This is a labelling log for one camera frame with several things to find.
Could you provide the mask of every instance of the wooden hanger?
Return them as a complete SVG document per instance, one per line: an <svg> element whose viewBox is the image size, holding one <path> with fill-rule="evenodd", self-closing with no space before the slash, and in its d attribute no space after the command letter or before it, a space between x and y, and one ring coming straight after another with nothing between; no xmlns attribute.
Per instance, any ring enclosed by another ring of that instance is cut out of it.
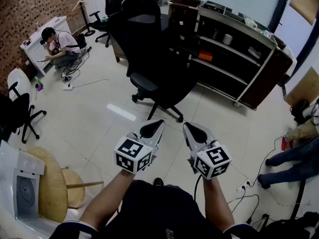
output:
<svg viewBox="0 0 319 239"><path fill-rule="evenodd" d="M81 6L83 6L82 3L88 4L88 3L87 3L86 1L84 1L84 0L78 0L78 2L76 3L76 5L75 5L75 7L72 9L72 11L74 11L74 10L80 8Z"/></svg>

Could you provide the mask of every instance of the wall socket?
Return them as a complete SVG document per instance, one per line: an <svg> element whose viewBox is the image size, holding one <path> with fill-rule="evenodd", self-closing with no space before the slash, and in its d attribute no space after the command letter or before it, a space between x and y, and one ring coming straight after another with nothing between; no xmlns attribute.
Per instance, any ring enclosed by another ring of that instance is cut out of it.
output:
<svg viewBox="0 0 319 239"><path fill-rule="evenodd" d="M240 185L240 187L237 188L237 193L240 193L240 192L244 191L242 186L247 188L247 187L251 187L252 185L253 185L253 183L250 180L245 181L242 185Z"/></svg>

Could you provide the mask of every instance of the hand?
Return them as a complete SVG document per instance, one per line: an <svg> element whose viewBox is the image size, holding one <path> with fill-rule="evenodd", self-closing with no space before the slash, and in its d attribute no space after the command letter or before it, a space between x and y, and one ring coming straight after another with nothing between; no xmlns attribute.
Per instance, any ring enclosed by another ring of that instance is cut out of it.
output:
<svg viewBox="0 0 319 239"><path fill-rule="evenodd" d="M49 61L49 60L52 60L52 56L45 56L44 61Z"/></svg>

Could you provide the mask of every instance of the black office chair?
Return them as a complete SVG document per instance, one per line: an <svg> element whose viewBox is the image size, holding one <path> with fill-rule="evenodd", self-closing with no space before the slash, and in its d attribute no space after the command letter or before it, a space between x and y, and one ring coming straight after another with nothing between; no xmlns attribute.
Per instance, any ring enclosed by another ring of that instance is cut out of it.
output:
<svg viewBox="0 0 319 239"><path fill-rule="evenodd" d="M9 91L14 91L17 96L14 101L4 95L0 96L1 106L3 107L0 121L1 126L7 127L13 133L16 132L17 128L24 125L22 142L26 143L24 137L27 127L31 129L36 139L40 138L40 136L34 131L33 127L31 126L31 121L40 114L46 115L46 111L40 110L37 113L31 115L31 111L32 109L34 109L34 105L31 105L29 107L29 94L25 93L20 95L19 92L16 90L17 84L18 82L15 82L9 88Z"/></svg>
<svg viewBox="0 0 319 239"><path fill-rule="evenodd" d="M122 11L109 18L109 32L129 62L127 76L138 88L138 93L132 95L132 100L137 102L151 98L155 102L149 120L160 105L164 109L171 108L179 115L177 120L183 122L183 114L174 105L192 90L197 77L187 68L185 57L178 55L175 49L170 49L157 20L160 17L160 8L155 0L148 2L153 3L152 7L156 8L156 12L138 15L137 10L126 13L126 8L131 9L133 6L128 6L128 0L125 0Z"/></svg>
<svg viewBox="0 0 319 239"><path fill-rule="evenodd" d="M111 14L118 12L121 10L121 4L122 4L123 0L105 0L105 14L107 16L110 16ZM90 26L96 30L99 31L106 31L105 34L100 35L99 37L97 37L95 39L95 42L98 42L98 40L104 36L108 35L108 40L105 44L105 47L109 47L109 41L110 41L110 36L108 31L108 27L107 27L107 21L101 22L100 17L98 16L98 13L100 11L96 11L95 13L90 14L90 16L95 15L96 16L96 21L91 23Z"/></svg>

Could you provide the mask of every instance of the white table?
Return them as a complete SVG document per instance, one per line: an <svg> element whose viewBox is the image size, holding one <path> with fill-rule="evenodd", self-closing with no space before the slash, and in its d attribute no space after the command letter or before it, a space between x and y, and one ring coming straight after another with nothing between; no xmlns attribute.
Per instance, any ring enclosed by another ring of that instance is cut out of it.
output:
<svg viewBox="0 0 319 239"><path fill-rule="evenodd" d="M41 33L46 27L52 27L58 31L68 31L70 32L69 25L66 21L66 16L54 17L48 23L44 24L39 31L36 31L30 36L31 43L28 46L24 44L20 45L20 48L25 51L26 55L30 59L31 63L43 74L45 66L49 62L38 62L38 60L43 59L45 56L48 56L48 52L40 44Z"/></svg>

